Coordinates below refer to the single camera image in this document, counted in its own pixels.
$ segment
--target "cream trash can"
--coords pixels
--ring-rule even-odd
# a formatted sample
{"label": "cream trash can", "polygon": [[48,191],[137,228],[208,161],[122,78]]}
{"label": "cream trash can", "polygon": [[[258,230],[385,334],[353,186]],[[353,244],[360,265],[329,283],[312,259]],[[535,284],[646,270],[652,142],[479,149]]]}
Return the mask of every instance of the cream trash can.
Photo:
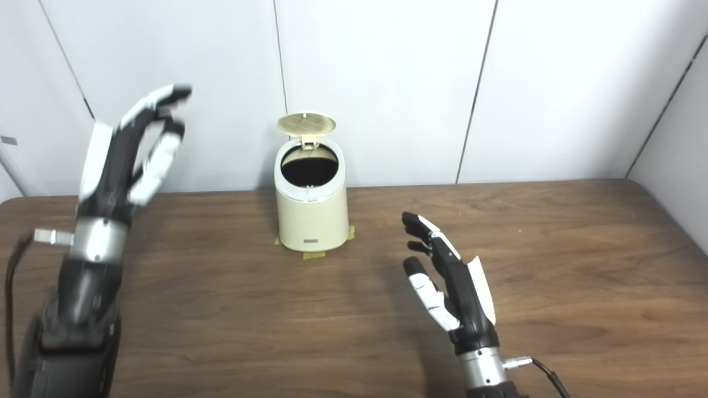
{"label": "cream trash can", "polygon": [[294,137],[275,157],[280,242],[289,249],[332,250],[349,235],[344,157],[324,138],[335,127],[334,120],[317,113],[278,121],[278,128]]}

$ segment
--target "robot finger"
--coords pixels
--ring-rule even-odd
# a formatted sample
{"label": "robot finger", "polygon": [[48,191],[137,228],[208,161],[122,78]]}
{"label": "robot finger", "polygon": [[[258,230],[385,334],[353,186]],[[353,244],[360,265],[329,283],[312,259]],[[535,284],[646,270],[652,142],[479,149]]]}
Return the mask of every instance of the robot finger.
{"label": "robot finger", "polygon": [[404,261],[404,270],[421,302],[440,327],[445,331],[459,328],[457,310],[445,293],[440,292],[428,277],[423,264],[416,257],[408,257]]}
{"label": "robot finger", "polygon": [[172,167],[184,136],[184,124],[173,118],[165,119],[162,133],[150,153],[133,176],[128,202],[145,206],[162,185]]}
{"label": "robot finger", "polygon": [[440,231],[438,227],[425,217],[411,212],[404,212],[401,221],[403,221],[403,224],[406,226],[406,232],[409,235],[422,239],[423,241],[428,241],[430,233]]}
{"label": "robot finger", "polygon": [[118,125],[118,129],[122,130],[131,123],[135,123],[138,120],[145,128],[149,123],[152,122],[152,118],[145,118],[142,120],[139,118],[141,114],[148,113],[150,115],[157,114],[158,108],[162,106],[168,106],[179,102],[182,99],[186,99],[192,94],[192,88],[187,85],[175,85],[170,84],[169,86],[162,87],[155,91],[151,91],[146,96],[142,97],[135,105],[123,116]]}
{"label": "robot finger", "polygon": [[420,241],[409,241],[408,248],[412,251],[421,252],[421,253],[425,254],[426,256],[433,255],[433,252],[430,250],[430,247]]}

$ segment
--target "robotic hand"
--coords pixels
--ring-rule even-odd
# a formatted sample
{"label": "robotic hand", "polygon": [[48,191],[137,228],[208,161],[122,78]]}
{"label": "robotic hand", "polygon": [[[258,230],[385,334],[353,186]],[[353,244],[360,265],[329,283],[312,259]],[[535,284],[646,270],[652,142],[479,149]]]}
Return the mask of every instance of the robotic hand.
{"label": "robotic hand", "polygon": [[445,280],[449,297],[438,290],[416,257],[404,261],[406,274],[423,305],[455,345],[467,398],[521,398],[506,370],[530,363],[547,374],[562,397],[569,397],[556,374],[539,361],[530,357],[502,360],[499,356],[494,303],[479,257],[465,264],[433,223],[410,212],[404,212],[402,219],[406,232],[420,239],[410,241],[408,248],[431,257],[435,270]]}
{"label": "robotic hand", "polygon": [[[115,129],[96,123],[74,233],[34,233],[34,241],[69,246],[69,253],[56,291],[30,324],[16,377],[8,364],[13,398],[108,396],[120,340],[117,298],[125,240],[136,210],[157,192],[182,142],[184,124],[172,118],[169,106],[191,91],[163,87],[138,101]],[[145,129],[155,122],[164,122],[163,131],[136,168]]]}

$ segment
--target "open lid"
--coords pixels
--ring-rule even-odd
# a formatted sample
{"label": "open lid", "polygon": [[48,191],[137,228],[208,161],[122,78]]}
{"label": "open lid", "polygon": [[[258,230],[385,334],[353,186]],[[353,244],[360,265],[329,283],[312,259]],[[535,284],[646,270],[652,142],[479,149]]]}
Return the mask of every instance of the open lid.
{"label": "open lid", "polygon": [[278,129],[291,137],[302,140],[303,149],[317,147],[317,137],[327,135],[337,124],[329,116],[318,113],[293,113],[278,121]]}

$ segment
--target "wooden table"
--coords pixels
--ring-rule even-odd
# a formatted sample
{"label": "wooden table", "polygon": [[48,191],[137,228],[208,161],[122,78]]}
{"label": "wooden table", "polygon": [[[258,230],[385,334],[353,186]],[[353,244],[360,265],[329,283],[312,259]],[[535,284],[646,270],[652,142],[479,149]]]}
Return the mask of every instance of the wooden table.
{"label": "wooden table", "polygon": [[[447,336],[401,267],[411,255],[403,210],[440,226],[463,258],[482,258],[503,355],[544,361],[572,397],[708,394],[708,260],[635,183],[362,188],[349,198],[356,238],[303,260],[273,244],[273,192],[157,197],[128,243],[111,397],[463,397]],[[75,203],[3,204],[0,261],[21,232],[73,228]],[[18,349],[64,251],[34,246],[21,264]],[[532,398],[556,396],[535,368],[511,377]]]}

